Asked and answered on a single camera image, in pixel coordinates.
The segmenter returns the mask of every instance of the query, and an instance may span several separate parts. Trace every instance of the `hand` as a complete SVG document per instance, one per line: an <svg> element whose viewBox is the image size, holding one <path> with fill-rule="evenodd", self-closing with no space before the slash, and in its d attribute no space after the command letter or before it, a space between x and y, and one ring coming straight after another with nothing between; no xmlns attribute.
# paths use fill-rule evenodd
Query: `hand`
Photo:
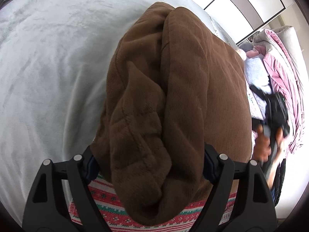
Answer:
<svg viewBox="0 0 309 232"><path fill-rule="evenodd" d="M266 137L264 135L262 125L258 126L258 128L256 129L256 132L258 136L255 140L255 146L253 149L252 159L265 162L268 160L268 156L271 154L271 148L269 146L270 140L269 140L269 137ZM276 141L278 144L278 150L277 150L277 154L273 161L273 166L277 168L277 166L285 158L282 128L279 128L276 133Z"/></svg>

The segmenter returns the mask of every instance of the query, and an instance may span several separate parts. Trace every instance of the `pink comforter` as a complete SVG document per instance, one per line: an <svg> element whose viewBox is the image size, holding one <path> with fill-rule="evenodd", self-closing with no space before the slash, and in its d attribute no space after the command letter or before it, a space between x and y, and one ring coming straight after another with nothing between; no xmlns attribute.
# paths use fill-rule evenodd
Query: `pink comforter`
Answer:
<svg viewBox="0 0 309 232"><path fill-rule="evenodd" d="M293 126L293 136L289 137L289 151L294 153L298 147L300 147L300 140L303 134L303 100L302 95L299 93L299 80L296 74L294 65L291 58L284 47L282 41L277 34L271 30L265 30L260 33L263 40L256 42L255 44L261 44L261 46L255 46L254 48L264 57L265 68L268 71L274 91L281 92L286 98L286 105L289 110L290 125ZM284 58L281 58L278 48L282 50L288 63L283 63Z"/></svg>

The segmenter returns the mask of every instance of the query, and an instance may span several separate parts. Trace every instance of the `brown garment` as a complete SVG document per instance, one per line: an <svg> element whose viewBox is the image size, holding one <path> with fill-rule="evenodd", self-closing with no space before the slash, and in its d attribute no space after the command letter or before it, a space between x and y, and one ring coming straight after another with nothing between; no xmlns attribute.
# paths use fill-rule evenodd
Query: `brown garment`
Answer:
<svg viewBox="0 0 309 232"><path fill-rule="evenodd" d="M161 224L207 199L204 142L233 160L250 159L243 66L192 12L165 3L153 4L121 39L91 150L136 222Z"/></svg>

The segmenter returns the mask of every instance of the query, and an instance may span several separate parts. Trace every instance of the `folded brown clothing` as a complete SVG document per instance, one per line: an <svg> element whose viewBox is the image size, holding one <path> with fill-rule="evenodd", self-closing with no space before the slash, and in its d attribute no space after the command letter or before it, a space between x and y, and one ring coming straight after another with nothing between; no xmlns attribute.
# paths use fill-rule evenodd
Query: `folded brown clothing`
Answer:
<svg viewBox="0 0 309 232"><path fill-rule="evenodd" d="M91 150L136 222L161 224L207 199L204 142L250 159L243 66L192 12L161 2L120 40Z"/></svg>

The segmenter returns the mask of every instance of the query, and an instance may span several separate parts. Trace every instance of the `bed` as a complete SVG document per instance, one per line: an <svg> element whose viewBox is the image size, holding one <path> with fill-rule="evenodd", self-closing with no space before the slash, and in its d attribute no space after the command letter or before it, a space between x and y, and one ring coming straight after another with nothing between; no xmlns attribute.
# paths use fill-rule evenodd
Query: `bed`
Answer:
<svg viewBox="0 0 309 232"><path fill-rule="evenodd" d="M0 10L0 201L18 224L42 161L92 142L118 41L156 1L188 8L237 48L191 0L7 0Z"/></svg>

